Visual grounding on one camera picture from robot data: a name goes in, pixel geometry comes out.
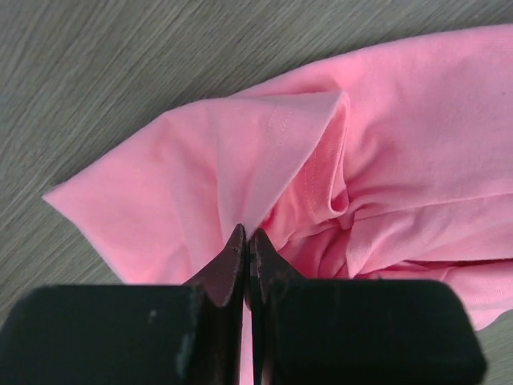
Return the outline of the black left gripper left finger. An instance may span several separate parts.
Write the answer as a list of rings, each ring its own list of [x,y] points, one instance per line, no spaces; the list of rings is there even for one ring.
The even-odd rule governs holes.
[[[245,231],[179,286],[32,290],[1,329],[4,384],[236,384]]]

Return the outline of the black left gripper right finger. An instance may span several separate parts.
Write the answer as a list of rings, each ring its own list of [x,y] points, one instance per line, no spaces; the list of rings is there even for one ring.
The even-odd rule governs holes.
[[[248,243],[256,384],[480,384],[463,304],[433,280],[312,279],[263,230]]]

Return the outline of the pink t shirt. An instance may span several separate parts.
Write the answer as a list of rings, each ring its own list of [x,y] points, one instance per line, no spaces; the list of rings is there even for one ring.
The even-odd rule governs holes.
[[[167,111],[44,200],[127,283],[182,283],[236,225],[313,278],[427,278],[512,308],[512,28],[408,38]]]

